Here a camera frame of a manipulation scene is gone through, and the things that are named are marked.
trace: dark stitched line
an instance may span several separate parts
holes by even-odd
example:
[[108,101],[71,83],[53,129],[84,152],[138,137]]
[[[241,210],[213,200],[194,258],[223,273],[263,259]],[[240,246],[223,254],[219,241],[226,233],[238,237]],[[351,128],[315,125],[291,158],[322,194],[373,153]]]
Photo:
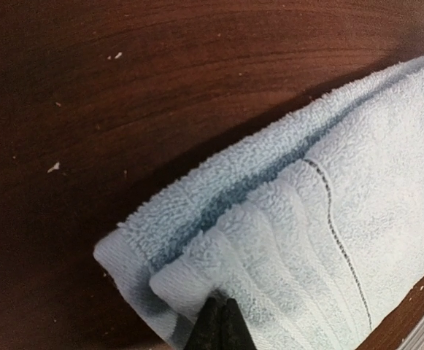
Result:
[[316,163],[314,163],[312,160],[309,160],[309,159],[303,159],[303,161],[315,169],[315,171],[317,172],[317,174],[319,174],[320,178],[322,179],[325,185],[325,190],[327,191],[327,196],[328,196],[328,213],[327,213],[328,226],[330,227],[331,235],[334,237],[334,240],[336,244],[338,245],[340,252],[342,252],[343,257],[346,260],[348,267],[350,268],[352,277],[355,279],[356,286],[358,287],[359,295],[361,296],[361,300],[363,301],[364,308],[366,309],[367,318],[369,319],[369,328],[372,330],[371,313],[369,311],[369,307],[367,306],[366,297],[364,296],[363,289],[361,288],[361,283],[359,282],[358,275],[356,274],[355,268],[352,265],[351,259],[348,256],[348,253],[346,252],[346,249],[344,248],[343,243],[340,241],[340,238],[338,237],[338,234],[335,231],[335,227],[331,219],[331,188],[328,185],[328,180],[325,177],[325,174],[323,173],[323,171],[320,170],[319,166]]

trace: folded towel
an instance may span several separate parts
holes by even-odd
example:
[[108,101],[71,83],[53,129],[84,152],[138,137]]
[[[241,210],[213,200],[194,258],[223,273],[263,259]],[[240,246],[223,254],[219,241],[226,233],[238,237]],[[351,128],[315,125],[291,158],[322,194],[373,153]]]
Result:
[[176,349],[216,292],[258,349],[355,349],[424,275],[424,57],[214,155],[95,258]]

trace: debris speck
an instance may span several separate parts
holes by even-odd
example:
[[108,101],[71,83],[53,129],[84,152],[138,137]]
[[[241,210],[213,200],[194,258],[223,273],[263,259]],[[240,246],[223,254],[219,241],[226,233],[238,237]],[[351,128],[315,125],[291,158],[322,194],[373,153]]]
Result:
[[60,166],[61,164],[59,163],[59,162],[57,162],[54,166],[52,166],[51,168],[49,168],[48,169],[48,173],[51,173],[51,172],[53,172],[54,170],[59,170],[59,166]]

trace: dark brown wooden surface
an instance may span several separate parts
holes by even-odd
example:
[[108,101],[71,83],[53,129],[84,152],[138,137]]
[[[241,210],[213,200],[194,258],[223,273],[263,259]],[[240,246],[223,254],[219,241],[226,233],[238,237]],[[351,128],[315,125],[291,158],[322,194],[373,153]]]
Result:
[[[214,152],[422,54],[424,1],[0,0],[0,349],[166,349],[93,245]],[[412,293],[362,349],[405,338]]]

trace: black pointed object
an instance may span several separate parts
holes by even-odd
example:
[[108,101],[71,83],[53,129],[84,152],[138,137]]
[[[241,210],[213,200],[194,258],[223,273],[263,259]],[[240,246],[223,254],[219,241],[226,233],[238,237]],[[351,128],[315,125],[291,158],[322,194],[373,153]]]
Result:
[[209,298],[198,315],[184,350],[256,350],[234,299],[220,307]]

